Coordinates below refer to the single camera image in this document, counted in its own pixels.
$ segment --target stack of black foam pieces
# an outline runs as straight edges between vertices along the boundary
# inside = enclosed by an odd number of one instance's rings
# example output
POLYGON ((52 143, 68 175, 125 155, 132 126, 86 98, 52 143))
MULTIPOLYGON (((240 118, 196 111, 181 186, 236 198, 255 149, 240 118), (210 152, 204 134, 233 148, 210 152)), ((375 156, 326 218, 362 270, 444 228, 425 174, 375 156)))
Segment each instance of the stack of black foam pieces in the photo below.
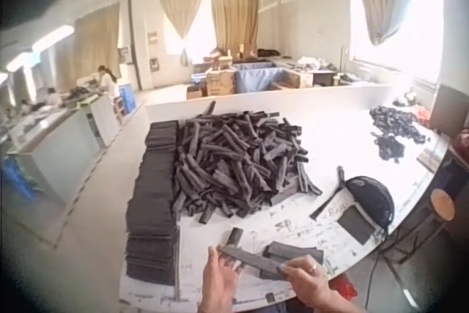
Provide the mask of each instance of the stack of black foam pieces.
POLYGON ((147 150, 126 215, 127 275, 155 284, 175 285, 176 221, 171 214, 177 121, 150 125, 147 150))

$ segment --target worker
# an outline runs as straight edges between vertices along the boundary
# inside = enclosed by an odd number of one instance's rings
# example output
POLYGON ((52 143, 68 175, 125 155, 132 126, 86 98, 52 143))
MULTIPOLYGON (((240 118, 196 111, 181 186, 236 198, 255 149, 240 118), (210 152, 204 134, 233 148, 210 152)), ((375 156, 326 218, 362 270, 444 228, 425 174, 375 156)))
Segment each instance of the worker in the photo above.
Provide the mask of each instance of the worker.
POLYGON ((104 65, 100 65, 97 71, 101 77, 101 88, 107 91, 114 102, 115 99, 120 97, 117 77, 104 65))
POLYGON ((21 100, 20 114, 27 115, 31 112, 32 105, 26 99, 21 100))
MULTIPOLYGON (((353 303, 331 290, 328 276, 316 260, 310 256, 293 259, 281 266, 292 285, 297 298, 311 309, 330 313, 364 313, 353 303)), ((199 313, 230 313, 243 266, 234 267, 234 261, 220 256, 209 247, 208 261, 204 269, 202 302, 199 313)), ((285 303, 258 310, 262 313, 287 313, 285 303)))
POLYGON ((13 108, 7 108, 7 118, 8 119, 13 119, 16 115, 15 109, 13 108))
POLYGON ((47 88, 47 100, 46 104, 48 106, 60 106, 62 104, 62 99, 59 96, 59 93, 56 92, 56 89, 53 87, 47 88))

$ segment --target black bag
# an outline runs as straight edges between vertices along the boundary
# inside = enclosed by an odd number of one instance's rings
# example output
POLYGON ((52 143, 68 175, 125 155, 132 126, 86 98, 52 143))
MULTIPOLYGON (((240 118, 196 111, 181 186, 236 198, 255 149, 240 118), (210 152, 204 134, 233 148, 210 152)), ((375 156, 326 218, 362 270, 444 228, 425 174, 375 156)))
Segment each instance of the black bag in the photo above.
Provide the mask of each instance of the black bag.
POLYGON ((344 169, 337 168, 339 187, 336 194, 346 188, 354 200, 363 208, 368 216, 388 235, 389 225, 394 220, 394 200, 389 190, 378 180, 367 176, 357 176, 345 181, 344 169))

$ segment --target stool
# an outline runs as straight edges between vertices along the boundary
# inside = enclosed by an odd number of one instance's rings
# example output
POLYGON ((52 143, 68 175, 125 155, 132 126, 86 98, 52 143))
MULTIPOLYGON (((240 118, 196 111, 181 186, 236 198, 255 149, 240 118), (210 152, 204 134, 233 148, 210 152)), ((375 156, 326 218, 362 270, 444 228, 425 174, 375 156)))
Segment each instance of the stool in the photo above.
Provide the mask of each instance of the stool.
POLYGON ((381 254, 385 258, 393 262, 397 262, 398 264, 405 263, 417 252, 417 250, 420 249, 420 247, 438 235, 441 230, 444 229, 446 223, 453 220, 454 214, 456 212, 451 197, 444 190, 439 188, 433 190, 432 194, 430 195, 429 210, 429 215, 420 220, 414 227, 410 229, 404 229, 403 226, 398 227, 396 230, 395 241, 391 245, 382 248, 380 250, 381 254), (433 221, 437 221, 439 223, 437 229, 423 239, 419 238, 418 233, 420 230, 423 229, 426 225, 431 224, 433 221), (399 244, 411 236, 414 236, 412 249, 408 251, 400 248, 399 244), (386 256, 386 253, 391 250, 404 254, 404 256, 399 259, 390 259, 386 256))

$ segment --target blue bin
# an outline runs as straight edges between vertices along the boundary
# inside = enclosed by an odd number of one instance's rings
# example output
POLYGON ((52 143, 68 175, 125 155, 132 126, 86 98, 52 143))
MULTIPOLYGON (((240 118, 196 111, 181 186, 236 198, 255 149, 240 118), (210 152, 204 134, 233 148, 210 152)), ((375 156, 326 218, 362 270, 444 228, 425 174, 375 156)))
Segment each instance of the blue bin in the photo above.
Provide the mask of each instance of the blue bin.
POLYGON ((28 200, 37 198, 33 185, 24 177, 20 166, 13 158, 5 158, 2 166, 3 175, 15 186, 21 196, 28 200))
POLYGON ((119 86, 119 91, 120 96, 122 97, 122 102, 124 103, 125 111, 127 114, 130 114, 137 108, 132 86, 130 84, 123 84, 122 86, 119 86))
POLYGON ((206 73, 194 73, 191 75, 192 84, 198 85, 207 78, 206 73))

